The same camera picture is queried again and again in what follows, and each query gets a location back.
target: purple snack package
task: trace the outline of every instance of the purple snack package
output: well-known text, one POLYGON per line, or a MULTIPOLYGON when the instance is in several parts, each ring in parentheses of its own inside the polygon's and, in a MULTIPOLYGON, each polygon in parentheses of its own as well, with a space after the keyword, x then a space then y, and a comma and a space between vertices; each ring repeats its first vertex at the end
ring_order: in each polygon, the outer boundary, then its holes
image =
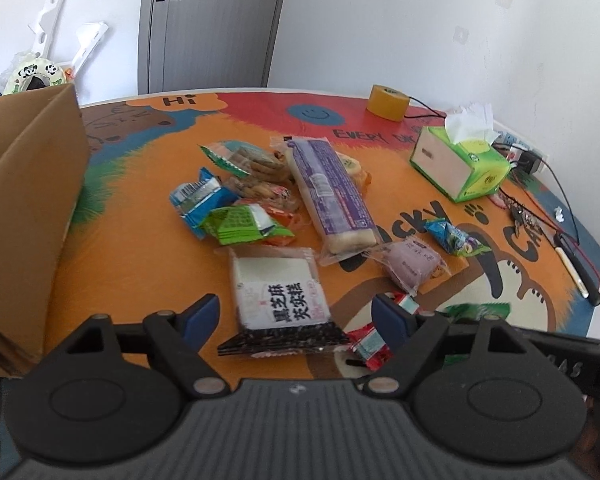
POLYGON ((376 224, 329 141, 294 137, 282 148, 324 243, 318 262, 329 265, 376 245, 376 224))
POLYGON ((448 272, 442 256, 415 236, 378 246, 365 255, 382 263, 394 283, 412 295, 436 269, 448 272))

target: cartoon tablecloth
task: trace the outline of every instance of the cartoon tablecloth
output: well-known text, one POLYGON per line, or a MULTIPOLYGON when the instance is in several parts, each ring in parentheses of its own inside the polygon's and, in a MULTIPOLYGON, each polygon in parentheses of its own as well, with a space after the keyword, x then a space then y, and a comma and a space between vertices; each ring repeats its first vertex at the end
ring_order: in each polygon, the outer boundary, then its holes
MULTIPOLYGON (((241 139, 267 148, 271 137, 289 135, 326 137, 372 173, 365 201, 384 240, 417 234, 432 242, 423 221, 444 216, 490 245, 492 252, 467 260, 446 257, 452 275, 420 288, 415 301, 421 308, 508 302, 511 324, 600 334, 600 312, 594 317, 539 232, 524 228, 517 237, 507 211, 487 198, 453 204, 411 167, 421 127, 442 120, 393 123, 367 112, 364 99, 268 91, 147 96, 87 107, 82 114, 91 161, 59 263, 47 350, 91 314, 139 322, 156 310, 179 312, 212 292, 221 300, 221 321, 202 356, 232 385, 242 377, 359 374, 331 355, 219 358, 216 347, 237 331, 228 262, 215 240, 196 239, 168 200, 177 185, 197 179, 201 166, 215 169, 200 144, 241 139)), ((536 179, 526 185, 545 211, 562 205, 536 179)), ((504 189, 529 202, 512 182, 504 189)), ((578 228, 582 248, 600 271, 599 245, 583 225, 578 228)), ((311 227, 294 244, 320 248, 311 227)), ((361 256, 321 267, 320 279, 334 320, 349 329, 369 321, 374 294, 395 290, 381 267, 361 256)))

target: tape roll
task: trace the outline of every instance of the tape roll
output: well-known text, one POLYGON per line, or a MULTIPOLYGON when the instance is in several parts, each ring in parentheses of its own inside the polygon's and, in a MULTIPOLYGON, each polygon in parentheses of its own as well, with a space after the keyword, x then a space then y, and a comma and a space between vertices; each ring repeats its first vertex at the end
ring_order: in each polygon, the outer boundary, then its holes
POLYGON ((409 96, 402 92, 386 86, 374 85, 366 109, 378 117, 398 123, 407 113, 409 101, 409 96))

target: wall outlet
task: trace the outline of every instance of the wall outlet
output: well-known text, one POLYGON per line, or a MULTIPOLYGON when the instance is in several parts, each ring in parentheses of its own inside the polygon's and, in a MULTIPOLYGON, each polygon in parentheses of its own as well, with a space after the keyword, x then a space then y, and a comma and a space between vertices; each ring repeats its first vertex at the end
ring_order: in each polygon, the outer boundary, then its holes
MULTIPOLYGON (((493 129, 498 134, 498 138, 495 142, 510 145, 516 144, 525 150, 531 150, 537 156, 539 156, 542 161, 548 162, 549 156, 545 152, 539 150, 535 145, 526 140, 525 137, 513 131, 508 126, 505 126, 504 124, 499 123, 498 121, 493 121, 493 129)), ((531 173, 541 173, 542 170, 544 170, 544 168, 544 164, 539 164, 538 167, 531 171, 531 173)))

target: tissue box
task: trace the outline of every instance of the tissue box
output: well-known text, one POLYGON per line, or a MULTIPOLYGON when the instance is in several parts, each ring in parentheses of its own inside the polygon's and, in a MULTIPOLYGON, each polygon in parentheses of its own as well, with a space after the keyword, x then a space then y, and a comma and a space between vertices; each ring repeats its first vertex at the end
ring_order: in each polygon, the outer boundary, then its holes
POLYGON ((453 202, 492 193, 511 168, 484 140, 452 144, 443 126, 425 126, 411 164, 453 202))

